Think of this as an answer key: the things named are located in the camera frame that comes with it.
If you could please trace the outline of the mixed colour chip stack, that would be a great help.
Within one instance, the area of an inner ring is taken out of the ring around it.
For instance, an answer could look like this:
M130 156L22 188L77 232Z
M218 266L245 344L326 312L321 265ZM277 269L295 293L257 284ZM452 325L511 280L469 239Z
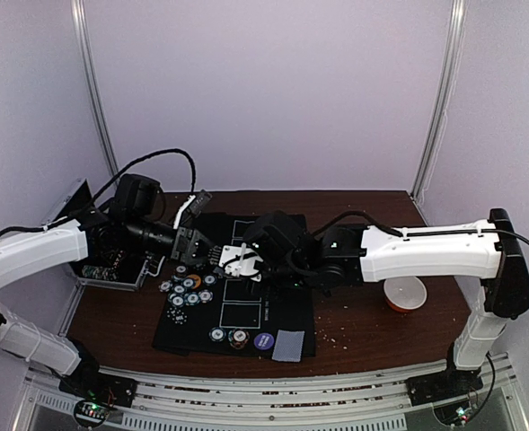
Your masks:
M243 349L250 339L250 333L243 329L233 329L228 333L229 344L233 349Z

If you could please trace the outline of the orange big blind button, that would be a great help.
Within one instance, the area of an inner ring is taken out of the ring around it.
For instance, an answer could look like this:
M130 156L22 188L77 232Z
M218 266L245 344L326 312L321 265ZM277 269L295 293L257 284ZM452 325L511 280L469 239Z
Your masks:
M201 286L201 283L202 283L202 278L196 274L188 275L183 281L183 284L188 289L197 289Z

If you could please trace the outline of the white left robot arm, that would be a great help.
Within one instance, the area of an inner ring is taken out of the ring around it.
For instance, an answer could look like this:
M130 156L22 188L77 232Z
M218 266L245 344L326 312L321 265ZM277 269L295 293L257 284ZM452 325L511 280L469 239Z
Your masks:
M46 224L9 226L0 231L0 291L25 278L102 255L114 248L160 254L185 266L207 264L214 247L204 234L188 227L211 196L191 189L172 222L153 221L157 180L130 172L133 166L163 154L188 157L180 148L146 154L109 180L116 191L101 205L93 198ZM87 399L106 389L99 363L82 343L58 336L26 321L0 304L0 349L26 362L44 365L70 391Z

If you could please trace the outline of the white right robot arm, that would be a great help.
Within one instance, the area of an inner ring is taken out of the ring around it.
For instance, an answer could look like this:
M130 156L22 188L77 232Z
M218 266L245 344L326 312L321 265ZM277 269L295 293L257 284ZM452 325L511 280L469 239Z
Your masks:
M529 310L529 270L507 211L470 224L394 228L364 211L347 224L349 211L309 233L274 211L250 224L238 246L214 247L210 261L229 277L269 280L277 287L333 287L398 281L403 277L476 277L479 302L448 349L443 371L411 377L413 405L479 390L481 366L507 322Z

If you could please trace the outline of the blue green fifty chip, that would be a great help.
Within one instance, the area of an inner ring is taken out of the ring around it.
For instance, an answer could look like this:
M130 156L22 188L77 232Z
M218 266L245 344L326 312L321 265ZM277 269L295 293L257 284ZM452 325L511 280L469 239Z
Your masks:
M203 284L206 286L213 286L216 282L217 278L212 274L208 274L203 277Z

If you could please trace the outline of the red black hundred chip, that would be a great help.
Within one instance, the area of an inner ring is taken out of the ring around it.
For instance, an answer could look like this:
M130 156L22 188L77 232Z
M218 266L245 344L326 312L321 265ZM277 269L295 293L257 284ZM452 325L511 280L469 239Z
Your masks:
M174 276L184 278L188 275L188 268L184 265L179 265L174 270Z

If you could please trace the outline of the purple small blind button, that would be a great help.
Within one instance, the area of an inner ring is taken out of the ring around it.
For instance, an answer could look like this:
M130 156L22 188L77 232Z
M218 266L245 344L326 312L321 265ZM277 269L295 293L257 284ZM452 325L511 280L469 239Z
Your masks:
M271 333L261 332L255 336L253 345L259 351L268 351L274 347L275 341L275 337Z

